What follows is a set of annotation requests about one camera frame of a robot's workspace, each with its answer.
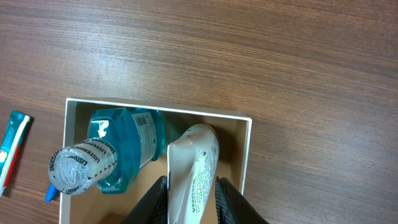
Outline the teal toothpaste tube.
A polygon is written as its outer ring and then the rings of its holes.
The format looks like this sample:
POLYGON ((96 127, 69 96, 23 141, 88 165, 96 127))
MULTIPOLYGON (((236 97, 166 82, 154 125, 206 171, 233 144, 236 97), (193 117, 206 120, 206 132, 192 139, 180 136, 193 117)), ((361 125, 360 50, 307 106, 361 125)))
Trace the teal toothpaste tube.
POLYGON ((30 120, 29 115, 17 110, 13 110, 10 115, 1 143, 1 195, 3 195, 11 178, 30 120))

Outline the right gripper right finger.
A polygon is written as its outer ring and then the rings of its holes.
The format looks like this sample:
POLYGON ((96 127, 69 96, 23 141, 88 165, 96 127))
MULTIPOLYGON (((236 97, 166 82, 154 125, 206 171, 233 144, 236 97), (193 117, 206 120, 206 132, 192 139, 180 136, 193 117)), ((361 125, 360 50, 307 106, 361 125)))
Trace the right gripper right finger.
POLYGON ((216 177, 215 199, 219 224, 269 224, 226 177, 216 177))

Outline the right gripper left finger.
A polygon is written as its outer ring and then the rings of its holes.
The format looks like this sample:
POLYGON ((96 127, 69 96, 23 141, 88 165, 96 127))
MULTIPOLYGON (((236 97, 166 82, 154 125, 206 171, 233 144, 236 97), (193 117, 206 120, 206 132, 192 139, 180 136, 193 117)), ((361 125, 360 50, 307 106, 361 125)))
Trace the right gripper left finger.
POLYGON ((159 177, 121 224, 167 224, 167 177, 159 177))

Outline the blue mouthwash bottle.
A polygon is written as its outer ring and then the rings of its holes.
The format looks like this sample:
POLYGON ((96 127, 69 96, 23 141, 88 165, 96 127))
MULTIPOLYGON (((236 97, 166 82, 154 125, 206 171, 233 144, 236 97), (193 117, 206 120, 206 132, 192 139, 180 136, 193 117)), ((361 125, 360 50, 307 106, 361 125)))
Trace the blue mouthwash bottle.
POLYGON ((66 195, 92 186, 104 194, 123 194, 139 171, 164 153, 166 143, 165 117, 159 110, 95 110, 87 138, 53 154, 49 178, 66 195))

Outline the white lotion tube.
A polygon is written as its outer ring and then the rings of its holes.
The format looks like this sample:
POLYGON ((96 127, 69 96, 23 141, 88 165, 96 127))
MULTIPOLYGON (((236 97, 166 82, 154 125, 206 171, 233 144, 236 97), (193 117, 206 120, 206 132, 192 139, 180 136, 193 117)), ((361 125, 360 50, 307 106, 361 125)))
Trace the white lotion tube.
POLYGON ((219 157, 219 143, 209 124, 189 127, 167 146, 168 222, 200 223, 219 157))

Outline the blue disposable razor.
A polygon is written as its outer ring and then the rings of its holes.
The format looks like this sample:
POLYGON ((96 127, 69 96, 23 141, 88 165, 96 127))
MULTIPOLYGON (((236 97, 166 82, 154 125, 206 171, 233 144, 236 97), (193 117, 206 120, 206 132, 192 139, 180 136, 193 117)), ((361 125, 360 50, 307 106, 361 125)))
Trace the blue disposable razor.
POLYGON ((58 194, 58 189, 53 184, 50 184, 47 189, 45 201, 51 202, 57 196, 57 194, 58 194))

